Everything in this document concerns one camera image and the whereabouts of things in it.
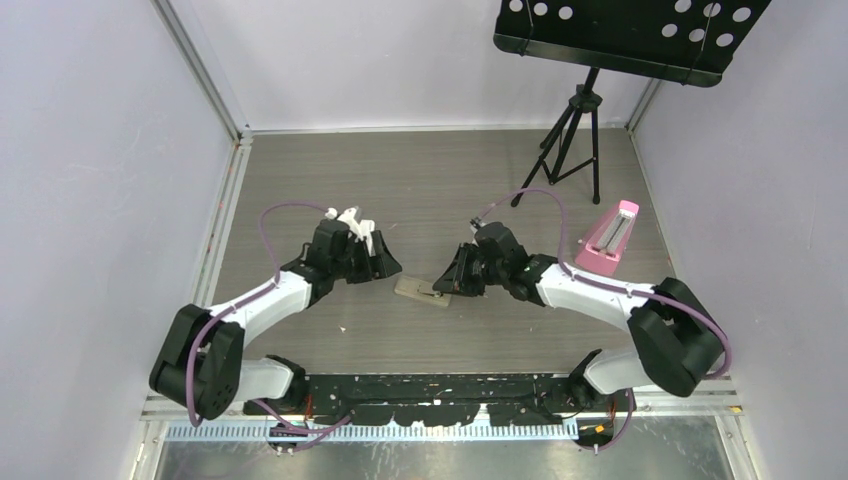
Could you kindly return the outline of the white remote with buttons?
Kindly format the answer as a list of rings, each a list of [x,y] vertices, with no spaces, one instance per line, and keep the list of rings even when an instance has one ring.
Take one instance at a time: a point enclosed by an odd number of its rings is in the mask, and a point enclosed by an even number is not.
[[[451,297],[448,294],[433,290],[431,282],[406,275],[398,278],[394,287],[394,293],[411,300],[441,308],[447,308],[451,301]]]

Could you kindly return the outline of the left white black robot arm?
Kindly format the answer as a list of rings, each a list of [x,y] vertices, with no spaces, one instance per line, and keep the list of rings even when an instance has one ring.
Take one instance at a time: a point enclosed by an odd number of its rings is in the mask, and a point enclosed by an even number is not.
[[[234,402],[254,400],[296,413],[307,398],[304,369],[277,355],[246,360],[245,348],[278,322],[315,305],[337,281],[360,284],[401,270],[373,221],[325,219],[301,255],[266,282],[229,302],[181,307],[149,386],[187,408],[194,422],[216,419]]]

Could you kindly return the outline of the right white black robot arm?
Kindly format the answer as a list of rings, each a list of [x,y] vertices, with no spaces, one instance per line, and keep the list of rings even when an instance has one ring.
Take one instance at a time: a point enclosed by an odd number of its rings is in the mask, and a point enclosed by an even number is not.
[[[575,311],[629,334],[626,347],[593,350],[568,374],[567,394],[584,410],[647,385],[688,397],[702,380],[729,367],[726,334],[676,278],[650,285],[592,274],[551,255],[527,253],[509,228],[493,222],[478,225],[473,241],[458,247],[432,288],[477,297],[489,286],[518,301]]]

